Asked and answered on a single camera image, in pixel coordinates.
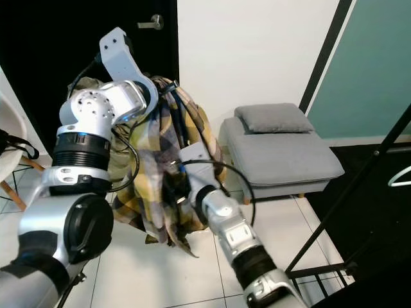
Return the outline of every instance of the plaid cloth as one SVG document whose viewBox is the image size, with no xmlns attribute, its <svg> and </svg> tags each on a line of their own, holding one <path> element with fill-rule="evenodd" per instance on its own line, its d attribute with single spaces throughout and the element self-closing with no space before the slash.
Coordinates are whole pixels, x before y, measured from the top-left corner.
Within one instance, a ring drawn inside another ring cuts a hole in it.
<svg viewBox="0 0 411 308">
<path fill-rule="evenodd" d="M 158 89 L 171 83 L 171 80 L 159 76 L 152 77 L 152 81 Z M 170 162 L 179 158 L 179 150 L 202 140 L 198 130 L 204 136 L 203 142 L 211 156 L 217 161 L 223 160 L 205 112 L 184 90 L 177 88 L 161 97 L 156 109 L 143 122 L 137 120 L 116 130 L 128 137 L 137 150 L 140 169 L 134 184 L 117 193 L 112 204 L 115 219 L 145 231 L 151 236 L 146 242 L 175 244 L 193 255 L 186 234 L 203 230 L 206 226 L 201 224 L 187 202 L 164 202 L 162 184 L 164 172 Z M 121 168 L 129 168 L 122 181 L 125 183 L 136 169 L 134 158 L 124 151 L 122 144 L 113 143 L 111 152 L 112 157 L 128 157 L 126 160 L 119 158 L 114 163 L 110 161 L 109 166 L 112 175 Z M 215 175 L 219 181 L 225 179 L 225 172 L 225 168 L 216 167 Z"/>
</svg>

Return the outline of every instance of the gray ottoman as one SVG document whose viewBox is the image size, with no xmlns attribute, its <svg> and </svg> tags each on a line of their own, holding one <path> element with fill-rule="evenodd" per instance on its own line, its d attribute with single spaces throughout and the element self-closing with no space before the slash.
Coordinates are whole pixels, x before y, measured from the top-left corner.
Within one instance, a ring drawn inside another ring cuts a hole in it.
<svg viewBox="0 0 411 308">
<path fill-rule="evenodd" d="M 241 112 L 236 110 L 236 115 L 224 121 L 223 129 L 234 166 L 249 179 L 256 198 L 322 191 L 332 178 L 344 174 L 314 131 L 256 133 Z M 247 187 L 241 184 L 249 199 Z"/>
</svg>

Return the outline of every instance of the gray pillow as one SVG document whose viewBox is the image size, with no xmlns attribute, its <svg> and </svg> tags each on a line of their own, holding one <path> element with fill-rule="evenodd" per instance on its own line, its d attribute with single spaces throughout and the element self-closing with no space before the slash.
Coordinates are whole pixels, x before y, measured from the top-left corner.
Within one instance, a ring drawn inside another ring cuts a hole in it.
<svg viewBox="0 0 411 308">
<path fill-rule="evenodd" d="M 237 107 L 234 114 L 253 133 L 306 133 L 314 131 L 303 112 L 294 104 L 266 104 Z"/>
</svg>

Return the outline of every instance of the wooden chair leg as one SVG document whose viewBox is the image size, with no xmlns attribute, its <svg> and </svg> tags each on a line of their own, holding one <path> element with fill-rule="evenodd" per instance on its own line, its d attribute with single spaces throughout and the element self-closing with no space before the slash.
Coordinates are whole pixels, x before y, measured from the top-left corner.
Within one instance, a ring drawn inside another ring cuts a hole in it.
<svg viewBox="0 0 411 308">
<path fill-rule="evenodd" d="M 249 205 L 251 203 L 251 199 L 244 196 L 243 202 L 244 202 L 245 205 Z"/>
<path fill-rule="evenodd" d="M 22 156 L 22 157 L 21 157 L 21 160 L 22 160 L 25 164 L 33 167 L 34 169 L 36 169 L 36 170 L 39 171 L 39 172 L 43 172 L 43 171 L 44 171 L 44 168 L 43 168 L 42 166 L 40 166 L 38 163 L 32 161 L 31 159 L 28 159 L 28 158 L 25 157 L 25 156 Z"/>
<path fill-rule="evenodd" d="M 6 192 L 6 194 L 12 199 L 15 204 L 21 209 L 25 210 L 26 209 L 26 204 L 20 199 L 20 197 L 15 193 L 15 191 L 5 182 L 2 181 L 0 183 L 1 188 Z"/>
</svg>

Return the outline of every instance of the black door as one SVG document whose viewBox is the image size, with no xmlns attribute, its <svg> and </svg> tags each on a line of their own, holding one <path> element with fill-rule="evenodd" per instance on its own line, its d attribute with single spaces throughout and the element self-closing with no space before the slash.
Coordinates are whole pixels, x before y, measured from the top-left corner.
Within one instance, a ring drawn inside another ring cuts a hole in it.
<svg viewBox="0 0 411 308">
<path fill-rule="evenodd" d="M 50 154 L 67 85 L 93 59 L 102 36 L 116 26 L 131 39 L 142 72 L 179 78 L 176 0 L 57 3 L 3 1 L 0 19 L 0 65 Z M 137 27 L 154 14 L 163 17 L 162 30 Z M 102 67 L 88 76 L 110 81 Z"/>
</svg>

